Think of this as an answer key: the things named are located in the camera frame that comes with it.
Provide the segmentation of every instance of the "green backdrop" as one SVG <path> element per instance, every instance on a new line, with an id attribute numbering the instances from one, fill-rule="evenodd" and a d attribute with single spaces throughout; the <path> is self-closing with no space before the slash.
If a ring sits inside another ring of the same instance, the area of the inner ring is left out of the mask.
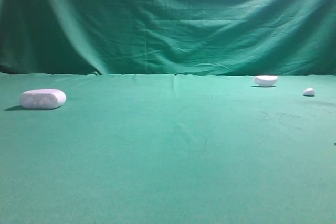
<path id="1" fill-rule="evenodd" d="M 335 74 L 336 0 L 0 0 L 0 70 Z"/>

